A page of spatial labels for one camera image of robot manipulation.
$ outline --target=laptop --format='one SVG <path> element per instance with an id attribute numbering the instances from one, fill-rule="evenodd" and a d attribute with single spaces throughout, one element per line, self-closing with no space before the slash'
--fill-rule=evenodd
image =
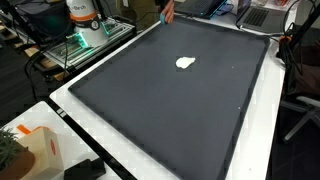
<path id="1" fill-rule="evenodd" d="M 237 27 L 266 34 L 283 32 L 285 11 L 251 5 L 251 0 L 239 0 Z"/>
<path id="2" fill-rule="evenodd" d="M 174 11 L 190 17 L 210 19 L 225 2 L 226 0 L 186 0 L 182 3 L 175 3 Z"/>

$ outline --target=green light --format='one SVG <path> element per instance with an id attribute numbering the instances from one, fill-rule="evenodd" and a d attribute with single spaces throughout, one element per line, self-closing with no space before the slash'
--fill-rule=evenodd
<path id="1" fill-rule="evenodd" d="M 78 38 L 78 41 L 79 41 L 79 44 L 81 47 L 83 47 L 83 48 L 89 47 L 89 45 L 88 45 L 87 41 L 84 39 L 82 33 L 78 33 L 76 36 Z"/>
<path id="2" fill-rule="evenodd" d="M 107 30 L 106 26 L 103 23 L 101 23 L 101 25 L 102 25 L 104 31 L 107 33 L 107 35 L 109 35 L 110 32 Z"/>

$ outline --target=cardboard box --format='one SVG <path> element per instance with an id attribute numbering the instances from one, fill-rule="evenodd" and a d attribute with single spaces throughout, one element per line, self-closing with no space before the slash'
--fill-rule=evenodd
<path id="1" fill-rule="evenodd" d="M 18 142 L 28 147 L 35 156 L 35 164 L 23 180 L 51 179 L 64 170 L 57 135 L 54 132 L 39 128 Z"/>

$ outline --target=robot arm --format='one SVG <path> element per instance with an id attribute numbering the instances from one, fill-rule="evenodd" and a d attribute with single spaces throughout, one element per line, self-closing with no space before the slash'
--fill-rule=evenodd
<path id="1" fill-rule="evenodd" d="M 67 0 L 67 5 L 83 47 L 97 47 L 108 41 L 108 32 L 100 22 L 92 0 Z"/>

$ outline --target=office chair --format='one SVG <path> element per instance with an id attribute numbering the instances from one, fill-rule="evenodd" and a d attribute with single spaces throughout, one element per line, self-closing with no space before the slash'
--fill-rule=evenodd
<path id="1" fill-rule="evenodd" d="M 284 142 L 288 142 L 308 121 L 313 121 L 320 128 L 320 98 L 312 96 L 297 96 L 296 100 L 305 103 L 300 105 L 287 101 L 281 101 L 280 106 L 296 112 L 306 113 L 300 121 L 283 137 Z"/>

